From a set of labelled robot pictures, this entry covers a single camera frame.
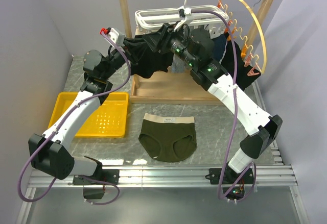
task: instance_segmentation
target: red connector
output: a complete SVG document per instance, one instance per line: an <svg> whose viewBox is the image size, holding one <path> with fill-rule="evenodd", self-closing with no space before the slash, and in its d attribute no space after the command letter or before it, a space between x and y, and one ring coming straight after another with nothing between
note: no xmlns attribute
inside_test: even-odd
<svg viewBox="0 0 327 224"><path fill-rule="evenodd" d="M109 30L108 29L105 29L105 28L102 28L101 31L100 31L100 34L104 33L105 35L109 34Z"/></svg>

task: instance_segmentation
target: metal frame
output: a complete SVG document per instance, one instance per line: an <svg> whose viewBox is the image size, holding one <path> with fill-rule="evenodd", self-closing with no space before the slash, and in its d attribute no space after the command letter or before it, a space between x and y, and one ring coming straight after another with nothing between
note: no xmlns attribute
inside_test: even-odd
<svg viewBox="0 0 327 224"><path fill-rule="evenodd" d="M290 190L292 193L295 209L298 215L298 218L300 220L301 224L308 224L310 223L309 217L307 214L307 211L305 209L305 206L303 204L300 191L298 189L298 186L290 186Z"/></svg>
<svg viewBox="0 0 327 224"><path fill-rule="evenodd" d="M105 166L104 169L119 169L118 186L125 187L217 187L205 179L209 168L221 165L173 165L173 166ZM32 171L29 188L48 187L53 177ZM72 185L73 176L60 181L53 187L102 188L102 185ZM256 184L258 186L296 186L297 181L291 166L257 166Z"/></svg>
<svg viewBox="0 0 327 224"><path fill-rule="evenodd" d="M26 190L25 197L33 199L35 192L36 192L35 187L29 187ZM19 212L17 220L16 220L16 224L26 223L27 218L30 214L31 206L32 206L32 203L27 203L27 202L22 203L20 212Z"/></svg>

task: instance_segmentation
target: wooden base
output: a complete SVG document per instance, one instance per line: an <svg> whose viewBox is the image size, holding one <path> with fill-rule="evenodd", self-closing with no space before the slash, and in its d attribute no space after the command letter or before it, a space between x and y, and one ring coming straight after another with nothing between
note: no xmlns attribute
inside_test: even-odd
<svg viewBox="0 0 327 224"><path fill-rule="evenodd" d="M195 83L189 73L155 72L150 79L138 78L138 88L132 82L132 103L222 105Z"/></svg>

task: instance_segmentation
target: blue garment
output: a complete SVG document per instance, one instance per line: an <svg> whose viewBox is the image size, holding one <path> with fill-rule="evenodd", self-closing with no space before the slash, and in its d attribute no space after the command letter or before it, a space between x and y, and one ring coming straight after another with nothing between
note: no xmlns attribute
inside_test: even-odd
<svg viewBox="0 0 327 224"><path fill-rule="evenodd" d="M223 34L221 34L212 40L215 43L212 58L220 62L226 53L227 39Z"/></svg>

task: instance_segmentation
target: wooden clothes rack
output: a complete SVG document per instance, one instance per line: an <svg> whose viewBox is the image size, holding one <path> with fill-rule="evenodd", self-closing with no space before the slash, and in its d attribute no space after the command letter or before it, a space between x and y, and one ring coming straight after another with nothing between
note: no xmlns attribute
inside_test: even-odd
<svg viewBox="0 0 327 224"><path fill-rule="evenodd" d="M127 0L119 1L126 37L132 38ZM272 2L273 0L262 0L256 13L260 24L264 21ZM257 34L258 30L253 22L247 35L247 45L253 44ZM134 75L131 87L131 102L153 104L222 104L216 97L204 91L201 86L196 84L189 73L171 72L155 72L149 79Z"/></svg>

